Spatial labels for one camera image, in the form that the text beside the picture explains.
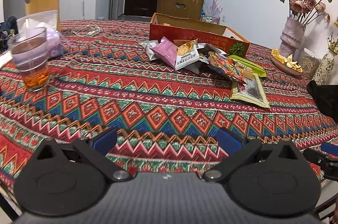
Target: tablecloth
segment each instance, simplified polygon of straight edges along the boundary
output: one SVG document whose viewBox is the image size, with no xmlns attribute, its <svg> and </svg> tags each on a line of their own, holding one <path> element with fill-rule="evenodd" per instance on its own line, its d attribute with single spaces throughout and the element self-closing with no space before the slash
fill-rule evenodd
<svg viewBox="0 0 338 224">
<path fill-rule="evenodd" d="M 112 126 L 120 131 L 107 157 L 130 172 L 204 172 L 227 157 L 213 137 L 219 127 L 264 143 L 288 137 L 300 150 L 337 143 L 337 125 L 318 111 L 308 80 L 280 71 L 266 47 L 250 44 L 246 58 L 266 69 L 270 109 L 230 100 L 229 82 L 213 73 L 150 62 L 137 44 L 149 39 L 149 23 L 61 26 L 71 45 L 49 61 L 45 89 L 27 92 L 12 62 L 0 70 L 0 178 L 9 187 L 45 137 L 71 142 Z"/>
</svg>

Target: pink vase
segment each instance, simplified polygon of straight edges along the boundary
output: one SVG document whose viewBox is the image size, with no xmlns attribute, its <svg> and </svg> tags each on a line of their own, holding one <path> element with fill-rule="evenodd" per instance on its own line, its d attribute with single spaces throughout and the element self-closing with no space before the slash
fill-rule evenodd
<svg viewBox="0 0 338 224">
<path fill-rule="evenodd" d="M 278 48 L 280 55 L 287 57 L 294 55 L 300 47 L 301 40 L 305 33 L 305 25 L 295 19 L 287 18 L 285 28 L 282 31 L 282 43 Z"/>
</svg>

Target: framed picture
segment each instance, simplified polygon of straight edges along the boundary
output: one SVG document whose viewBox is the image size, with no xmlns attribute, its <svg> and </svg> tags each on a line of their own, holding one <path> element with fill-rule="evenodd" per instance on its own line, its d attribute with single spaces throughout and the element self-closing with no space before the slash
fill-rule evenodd
<svg viewBox="0 0 338 224">
<path fill-rule="evenodd" d="M 258 74 L 253 73 L 253 80 L 244 78 L 244 81 L 246 84 L 233 82 L 230 99 L 242 100 L 269 109 L 270 104 L 266 98 L 262 82 L 259 79 Z"/>
</svg>

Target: dried rose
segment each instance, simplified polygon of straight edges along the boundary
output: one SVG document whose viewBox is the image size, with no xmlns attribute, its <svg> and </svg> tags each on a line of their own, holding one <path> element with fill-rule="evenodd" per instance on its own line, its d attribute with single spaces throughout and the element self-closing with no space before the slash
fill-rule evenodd
<svg viewBox="0 0 338 224">
<path fill-rule="evenodd" d="M 315 9 L 318 13 L 325 11 L 326 5 L 322 2 L 316 5 Z"/>
<path fill-rule="evenodd" d="M 304 3 L 303 0 L 291 0 L 290 9 L 297 13 L 303 13 Z"/>
<path fill-rule="evenodd" d="M 327 15 L 325 15 L 325 17 L 324 17 L 324 21 L 325 22 L 327 22 L 327 23 L 330 23 L 330 15 L 329 14 L 327 14 Z"/>
<path fill-rule="evenodd" d="M 310 6 L 309 6 L 306 2 L 304 2 L 304 3 L 303 3 L 303 13 L 307 14 L 307 13 L 309 13 L 311 10 L 312 10 L 312 9 L 310 8 Z"/>
<path fill-rule="evenodd" d="M 306 3 L 306 4 L 310 7 L 311 10 L 312 10 L 312 9 L 316 6 L 316 4 L 317 4 L 316 0 L 305 0 L 304 3 Z"/>
</svg>

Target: white floral vase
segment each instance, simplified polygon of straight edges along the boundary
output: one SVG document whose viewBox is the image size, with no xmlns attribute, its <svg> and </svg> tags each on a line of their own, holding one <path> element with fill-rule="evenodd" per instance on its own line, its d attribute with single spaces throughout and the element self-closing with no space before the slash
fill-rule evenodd
<svg viewBox="0 0 338 224">
<path fill-rule="evenodd" d="M 330 72 L 335 64 L 335 56 L 336 54 L 331 50 L 329 50 L 328 53 L 324 55 L 315 75 L 313 75 L 312 78 L 312 80 L 316 81 L 317 85 L 323 85 L 327 83 Z"/>
<path fill-rule="evenodd" d="M 281 35 L 282 43 L 278 48 L 280 55 L 284 57 L 294 55 L 300 47 L 304 33 L 305 25 L 288 17 Z"/>
</svg>

